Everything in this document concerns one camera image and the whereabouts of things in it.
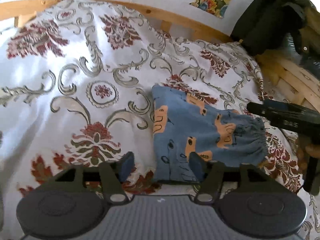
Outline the operator hand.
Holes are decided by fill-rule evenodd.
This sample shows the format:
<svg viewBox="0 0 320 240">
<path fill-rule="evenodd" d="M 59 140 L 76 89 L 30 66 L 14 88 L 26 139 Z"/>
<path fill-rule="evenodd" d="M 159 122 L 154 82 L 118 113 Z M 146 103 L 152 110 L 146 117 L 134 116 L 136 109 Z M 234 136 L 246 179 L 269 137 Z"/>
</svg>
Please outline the operator hand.
<svg viewBox="0 0 320 240">
<path fill-rule="evenodd" d="M 305 175 L 308 167 L 309 158 L 314 157 L 316 159 L 319 159 L 319 156 L 320 156 L 319 145 L 310 144 L 305 147 L 299 145 L 296 156 L 298 159 L 299 173 L 301 173 L 302 175 Z"/>
</svg>

